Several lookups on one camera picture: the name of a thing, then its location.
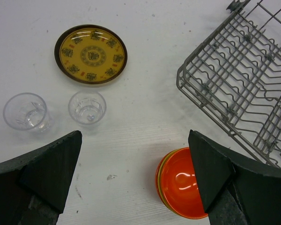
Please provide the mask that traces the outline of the orange bowl back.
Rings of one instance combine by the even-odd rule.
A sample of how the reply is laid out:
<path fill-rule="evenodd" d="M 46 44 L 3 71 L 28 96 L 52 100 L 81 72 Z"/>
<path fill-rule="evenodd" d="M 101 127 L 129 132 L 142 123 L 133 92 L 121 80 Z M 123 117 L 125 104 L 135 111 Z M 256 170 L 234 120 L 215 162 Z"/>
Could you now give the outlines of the orange bowl back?
<path fill-rule="evenodd" d="M 208 214 L 203 209 L 190 148 L 178 149 L 163 167 L 161 181 L 163 195 L 177 215 L 187 219 L 202 219 Z"/>

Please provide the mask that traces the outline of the yellow patterned plate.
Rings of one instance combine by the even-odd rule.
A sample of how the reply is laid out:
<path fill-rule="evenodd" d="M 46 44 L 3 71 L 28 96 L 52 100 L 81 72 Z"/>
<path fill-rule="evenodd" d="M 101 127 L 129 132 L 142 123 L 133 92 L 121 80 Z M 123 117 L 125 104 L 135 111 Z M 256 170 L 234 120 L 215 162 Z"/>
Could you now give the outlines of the yellow patterned plate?
<path fill-rule="evenodd" d="M 54 47 L 55 61 L 69 78 L 97 85 L 125 69 L 128 53 L 122 39 L 108 28 L 84 24 L 66 30 Z"/>

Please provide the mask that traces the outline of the yellow-green bowl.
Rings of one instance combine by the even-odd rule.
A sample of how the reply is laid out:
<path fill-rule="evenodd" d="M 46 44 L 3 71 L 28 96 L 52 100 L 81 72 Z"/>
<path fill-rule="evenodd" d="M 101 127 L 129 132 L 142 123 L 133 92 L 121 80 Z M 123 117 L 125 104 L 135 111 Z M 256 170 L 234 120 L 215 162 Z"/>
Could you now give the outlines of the yellow-green bowl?
<path fill-rule="evenodd" d="M 165 155 L 162 160 L 160 161 L 156 173 L 155 173 L 155 187 L 156 187 L 156 191 L 157 194 L 160 198 L 160 200 L 162 201 L 162 203 L 173 213 L 177 214 L 168 204 L 167 200 L 165 199 L 164 195 L 163 195 L 163 187 L 161 185 L 161 181 L 163 178 L 163 167 L 165 165 L 165 163 L 167 162 L 167 160 L 169 159 L 169 157 L 171 155 L 173 155 L 174 153 L 176 153 L 178 151 L 178 149 L 173 150 L 171 152 L 169 152 L 167 155 Z"/>

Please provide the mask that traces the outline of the grey wire dish rack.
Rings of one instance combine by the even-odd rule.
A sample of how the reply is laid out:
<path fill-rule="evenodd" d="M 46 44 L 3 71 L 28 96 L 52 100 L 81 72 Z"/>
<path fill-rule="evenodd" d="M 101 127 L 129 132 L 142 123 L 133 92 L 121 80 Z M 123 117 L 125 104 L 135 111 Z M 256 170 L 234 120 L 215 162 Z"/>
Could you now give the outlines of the grey wire dish rack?
<path fill-rule="evenodd" d="M 281 0 L 234 0 L 176 86 L 252 158 L 281 168 Z"/>

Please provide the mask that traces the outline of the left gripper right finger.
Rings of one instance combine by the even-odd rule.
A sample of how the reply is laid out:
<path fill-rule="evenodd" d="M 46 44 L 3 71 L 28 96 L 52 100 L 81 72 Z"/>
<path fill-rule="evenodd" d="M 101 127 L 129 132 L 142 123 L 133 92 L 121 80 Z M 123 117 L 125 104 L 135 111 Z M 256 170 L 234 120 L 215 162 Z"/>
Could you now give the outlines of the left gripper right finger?
<path fill-rule="evenodd" d="M 203 209 L 212 225 L 281 225 L 281 169 L 191 130 L 188 137 Z"/>

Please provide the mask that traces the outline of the clear glass cup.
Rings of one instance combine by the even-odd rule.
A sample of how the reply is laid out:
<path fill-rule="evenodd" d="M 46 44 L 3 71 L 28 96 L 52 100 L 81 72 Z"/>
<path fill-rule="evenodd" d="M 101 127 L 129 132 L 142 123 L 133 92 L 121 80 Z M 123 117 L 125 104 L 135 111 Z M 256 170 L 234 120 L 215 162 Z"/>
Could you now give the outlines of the clear glass cup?
<path fill-rule="evenodd" d="M 30 92 L 11 97 L 4 105 L 3 119 L 12 129 L 25 132 L 43 133 L 53 126 L 44 99 Z"/>
<path fill-rule="evenodd" d="M 81 126 L 92 126 L 105 116 L 107 103 L 97 91 L 81 90 L 69 99 L 68 113 L 73 121 Z"/>

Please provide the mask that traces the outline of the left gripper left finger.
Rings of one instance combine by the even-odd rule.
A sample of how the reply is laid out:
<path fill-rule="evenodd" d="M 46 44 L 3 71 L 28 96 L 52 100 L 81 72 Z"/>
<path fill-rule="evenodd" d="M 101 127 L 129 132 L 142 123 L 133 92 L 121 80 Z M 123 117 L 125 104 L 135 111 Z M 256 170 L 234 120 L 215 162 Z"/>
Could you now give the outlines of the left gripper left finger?
<path fill-rule="evenodd" d="M 81 131 L 0 163 L 0 225 L 55 225 L 82 145 Z"/>

